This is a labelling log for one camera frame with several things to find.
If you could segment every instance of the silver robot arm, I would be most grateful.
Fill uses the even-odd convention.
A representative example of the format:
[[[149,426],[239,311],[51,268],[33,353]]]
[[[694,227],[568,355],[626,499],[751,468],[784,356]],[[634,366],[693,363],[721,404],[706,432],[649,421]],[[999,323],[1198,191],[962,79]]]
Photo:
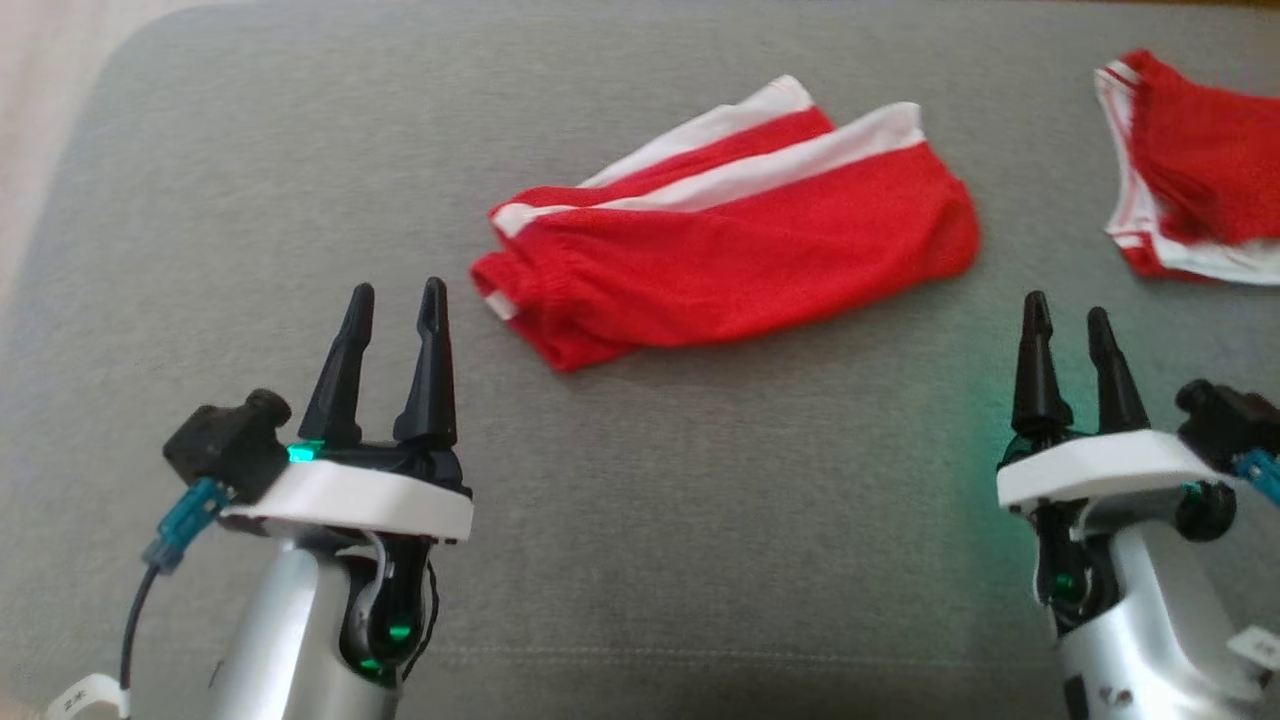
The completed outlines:
[[[390,720],[399,688],[343,656],[352,580],[329,552],[283,547],[214,678],[211,720]]]
[[[1222,470],[1280,443],[1258,396],[1203,380],[1179,395],[1179,434],[1149,429],[1102,309],[1089,313],[1097,436],[1070,429],[1057,389],[1044,296],[1027,297],[1000,505],[1036,530],[1036,601],[1048,611],[1071,720],[1257,717],[1268,667],[1233,651],[1238,634],[1196,557],[1221,537],[1239,483]]]
[[[282,543],[211,683],[215,720],[389,720],[431,639],[430,553],[466,541],[472,518],[453,454],[445,288],[426,283],[393,442],[366,442],[356,424],[372,301],[367,284],[352,295],[298,443],[275,439],[291,414],[284,400],[255,391],[241,407],[201,407],[165,445],[193,489],[229,498],[224,528]]]

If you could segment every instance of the gray couch cushion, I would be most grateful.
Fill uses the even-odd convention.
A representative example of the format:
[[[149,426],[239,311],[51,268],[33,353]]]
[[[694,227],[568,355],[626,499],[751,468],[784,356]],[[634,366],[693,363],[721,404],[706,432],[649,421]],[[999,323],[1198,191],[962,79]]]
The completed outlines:
[[[257,386],[301,410],[361,281],[379,309],[360,419],[389,436],[438,274],[477,511],[439,553],[406,717],[1055,716],[1032,536],[995,506],[1023,293],[1050,293],[1085,427],[1094,304],[1158,427],[1194,377],[1280,396],[1275,292],[1139,282],[1101,232],[1116,167],[1091,72],[1148,45],[1274,94],[1277,31],[1242,9],[767,0],[268,4],[151,26],[84,110],[0,334],[0,678],[38,703],[115,666],[137,555],[180,492],[160,445]],[[474,295],[493,204],[781,73],[838,122],[923,104],[984,225],[968,275],[572,377]],[[1268,512],[1247,500],[1203,555],[1239,620],[1276,625]],[[157,584],[138,717],[204,715],[271,552],[210,533]]]

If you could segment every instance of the floor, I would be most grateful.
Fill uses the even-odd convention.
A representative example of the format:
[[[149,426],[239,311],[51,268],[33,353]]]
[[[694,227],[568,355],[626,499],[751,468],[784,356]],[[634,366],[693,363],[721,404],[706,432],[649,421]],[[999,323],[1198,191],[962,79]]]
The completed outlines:
[[[0,309],[106,58],[160,15],[238,1],[0,0]]]

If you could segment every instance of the white stripe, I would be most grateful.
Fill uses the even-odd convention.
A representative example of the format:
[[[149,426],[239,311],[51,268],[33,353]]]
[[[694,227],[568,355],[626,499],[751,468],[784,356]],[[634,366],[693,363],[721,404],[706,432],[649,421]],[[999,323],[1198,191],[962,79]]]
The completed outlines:
[[[1126,81],[1139,85],[1142,82],[1142,76],[1129,65],[1121,63],[1120,60],[1111,60],[1107,63],[1107,69],[1115,74],[1125,78]]]
[[[1152,233],[1160,264],[1172,269],[1245,284],[1280,286],[1280,237],[1260,237],[1243,245],[1215,241],[1183,245]]]
[[[681,152],[696,150],[809,108],[813,108],[809,91],[796,78],[782,76],[737,105],[721,105],[659,135],[635,152],[582,181],[577,187],[604,187]]]
[[[895,102],[813,140],[735,160],[646,195],[602,202],[591,209],[696,213],[922,142],[920,106]],[[511,204],[493,215],[493,225],[512,238],[538,218],[575,209],[568,205],[531,208]]]
[[[1142,236],[1137,233],[1125,233],[1115,236],[1116,245],[1120,250],[1133,250],[1134,247],[1142,247]]]
[[[495,290],[489,295],[484,296],[484,301],[489,305],[489,309],[502,319],[503,323],[515,318],[520,313],[520,307],[507,297],[507,293]]]
[[[1120,164],[1120,197],[1116,199],[1116,206],[1111,211],[1111,219],[1107,220],[1106,231],[1112,236],[1121,232],[1133,232],[1135,229],[1133,224],[1135,213],[1130,213],[1128,218],[1120,217],[1129,196],[1135,192],[1135,188],[1129,182],[1129,170],[1133,165],[1129,160],[1128,127],[1133,113],[1133,97],[1126,92],[1128,88],[1123,87],[1119,81],[1103,70],[1094,73],[1093,85],[1097,90],[1098,104],[1102,105],[1102,114],[1107,119],[1107,129],[1111,131],[1116,160]],[[1108,99],[1115,105],[1115,111],[1119,117],[1112,114],[1107,104]],[[1137,205],[1137,199],[1134,199],[1134,205]]]

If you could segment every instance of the white label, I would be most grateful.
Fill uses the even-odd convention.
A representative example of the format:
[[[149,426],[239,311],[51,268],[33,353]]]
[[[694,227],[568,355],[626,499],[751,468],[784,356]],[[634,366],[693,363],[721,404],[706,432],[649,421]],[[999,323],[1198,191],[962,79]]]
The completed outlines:
[[[1280,638],[1257,625],[1249,625],[1243,633],[1226,641],[1226,647],[1267,670],[1280,670]]]
[[[115,678],[95,673],[58,696],[45,711],[45,720],[72,720],[81,710],[99,702],[115,707],[120,717],[129,716],[129,691],[122,691]]]

